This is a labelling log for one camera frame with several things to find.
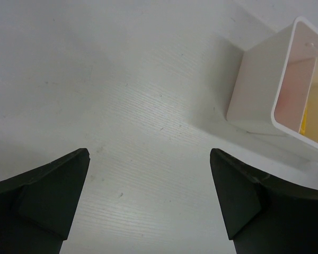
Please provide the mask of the long yellow lego brick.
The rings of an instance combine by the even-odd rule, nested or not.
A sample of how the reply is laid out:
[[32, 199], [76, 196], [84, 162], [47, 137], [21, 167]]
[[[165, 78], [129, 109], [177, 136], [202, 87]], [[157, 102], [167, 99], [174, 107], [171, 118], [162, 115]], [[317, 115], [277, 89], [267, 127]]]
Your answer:
[[303, 117], [302, 117], [302, 122], [301, 122], [301, 127], [299, 129], [299, 133], [301, 135], [305, 135], [305, 132], [306, 132], [306, 121], [307, 121], [307, 106], [305, 106]]

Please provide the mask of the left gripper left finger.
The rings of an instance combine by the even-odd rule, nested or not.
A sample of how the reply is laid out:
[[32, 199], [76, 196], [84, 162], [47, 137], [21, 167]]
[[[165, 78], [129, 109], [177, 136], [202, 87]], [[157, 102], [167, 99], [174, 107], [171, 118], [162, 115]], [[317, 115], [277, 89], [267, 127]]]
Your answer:
[[0, 253], [60, 253], [89, 164], [80, 148], [0, 181]]

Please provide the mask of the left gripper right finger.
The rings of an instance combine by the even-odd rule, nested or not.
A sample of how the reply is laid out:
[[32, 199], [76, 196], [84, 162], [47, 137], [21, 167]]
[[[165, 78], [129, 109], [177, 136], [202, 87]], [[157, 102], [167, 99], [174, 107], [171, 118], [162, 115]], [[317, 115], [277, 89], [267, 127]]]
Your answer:
[[210, 167], [237, 253], [318, 253], [318, 190], [254, 168], [220, 149]]

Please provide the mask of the white three-compartment container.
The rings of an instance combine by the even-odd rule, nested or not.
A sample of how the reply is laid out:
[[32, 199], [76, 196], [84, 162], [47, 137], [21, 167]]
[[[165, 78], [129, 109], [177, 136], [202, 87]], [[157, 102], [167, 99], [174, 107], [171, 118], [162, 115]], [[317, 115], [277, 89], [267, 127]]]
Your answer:
[[[299, 133], [305, 106], [305, 135]], [[226, 119], [318, 162], [318, 29], [303, 17], [243, 55]]]

